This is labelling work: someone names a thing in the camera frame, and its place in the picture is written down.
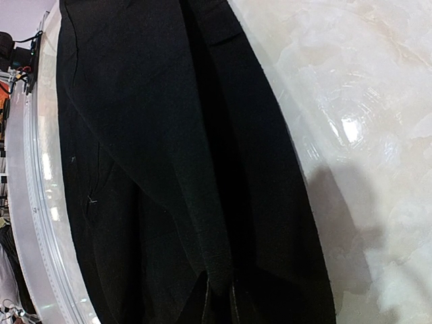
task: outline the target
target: hanging garment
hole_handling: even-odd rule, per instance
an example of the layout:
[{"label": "hanging garment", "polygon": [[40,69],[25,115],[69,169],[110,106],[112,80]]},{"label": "hanging garment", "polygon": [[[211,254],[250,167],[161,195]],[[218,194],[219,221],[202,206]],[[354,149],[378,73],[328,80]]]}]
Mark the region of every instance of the hanging garment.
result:
[{"label": "hanging garment", "polygon": [[335,323],[284,118],[226,1],[60,1],[72,236],[103,324]]}]

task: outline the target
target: black fabric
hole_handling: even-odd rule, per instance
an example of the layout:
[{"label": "black fabric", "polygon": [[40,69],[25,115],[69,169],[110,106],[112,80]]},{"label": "black fabric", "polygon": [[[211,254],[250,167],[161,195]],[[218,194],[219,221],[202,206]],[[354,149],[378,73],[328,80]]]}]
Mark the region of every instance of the black fabric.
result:
[{"label": "black fabric", "polygon": [[102,323],[335,323],[284,118],[227,2],[60,8],[65,194]]},{"label": "black fabric", "polygon": [[18,259],[18,253],[14,240],[14,233],[12,232],[11,226],[6,225],[5,227],[0,228],[0,244],[6,252],[7,258],[9,259],[12,267],[13,274],[15,275],[22,308],[29,314],[36,314],[33,302],[27,289],[24,275],[21,270],[20,260]]}]

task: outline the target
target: marble pattern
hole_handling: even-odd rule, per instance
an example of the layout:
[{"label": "marble pattern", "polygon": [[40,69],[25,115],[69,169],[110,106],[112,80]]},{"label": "marble pattern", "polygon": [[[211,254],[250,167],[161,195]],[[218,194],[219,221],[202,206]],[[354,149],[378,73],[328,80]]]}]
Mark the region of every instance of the marble pattern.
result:
[{"label": "marble pattern", "polygon": [[290,127],[338,323],[432,323],[432,2],[229,2]]}]

